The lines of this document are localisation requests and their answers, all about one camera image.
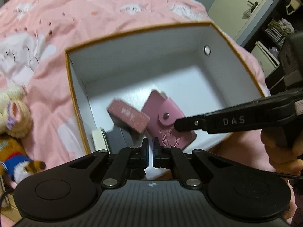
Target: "pink card holder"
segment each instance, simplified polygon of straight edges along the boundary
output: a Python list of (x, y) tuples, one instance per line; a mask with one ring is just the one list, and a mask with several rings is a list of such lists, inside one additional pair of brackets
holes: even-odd
[(172, 99), (156, 90), (149, 95), (142, 112), (150, 118), (148, 133), (159, 139), (160, 146), (170, 145), (184, 149), (197, 137), (194, 131), (178, 132), (174, 129), (176, 119), (183, 118), (185, 115)]

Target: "door handle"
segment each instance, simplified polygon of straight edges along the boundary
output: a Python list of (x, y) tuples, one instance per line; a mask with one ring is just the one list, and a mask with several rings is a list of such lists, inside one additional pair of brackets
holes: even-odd
[(249, 1), (249, 0), (247, 0), (251, 5), (252, 5), (252, 7), (251, 7), (251, 12), (253, 12), (254, 11), (254, 9), (258, 6), (258, 2), (257, 1), (255, 1), (255, 3), (252, 3), (251, 1)]

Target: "wallet flap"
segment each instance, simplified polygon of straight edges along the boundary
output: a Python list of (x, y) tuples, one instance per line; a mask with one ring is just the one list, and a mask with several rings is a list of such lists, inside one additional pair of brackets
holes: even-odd
[(180, 108), (170, 98), (166, 99), (159, 110), (159, 120), (164, 126), (171, 126), (176, 119), (185, 117)]

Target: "pink blanket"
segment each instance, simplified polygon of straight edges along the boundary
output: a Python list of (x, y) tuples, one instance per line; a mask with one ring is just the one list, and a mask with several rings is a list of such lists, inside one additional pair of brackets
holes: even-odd
[[(22, 140), (28, 155), (45, 161), (47, 168), (84, 155), (67, 79), (65, 48), (119, 31), (203, 20), (210, 18), (204, 6), (195, 0), (11, 0), (6, 3), (0, 9), (0, 88), (15, 83), (26, 86), (28, 95), (24, 101), (34, 120), (30, 135)], [(230, 40), (266, 92), (257, 60)], [(259, 132), (247, 132), (245, 139), (253, 156), (251, 165), (271, 169)], [(241, 147), (245, 144), (240, 143), (237, 148)], [(237, 160), (231, 151), (228, 150), (227, 156), (233, 154)]]

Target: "gray ribbed panel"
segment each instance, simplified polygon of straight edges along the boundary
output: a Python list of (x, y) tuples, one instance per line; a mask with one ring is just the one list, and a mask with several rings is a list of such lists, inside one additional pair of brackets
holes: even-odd
[(200, 191), (178, 181), (129, 180), (124, 187), (106, 190), (86, 213), (59, 223), (23, 219), (16, 227), (287, 227), (282, 219), (242, 223), (217, 213)]

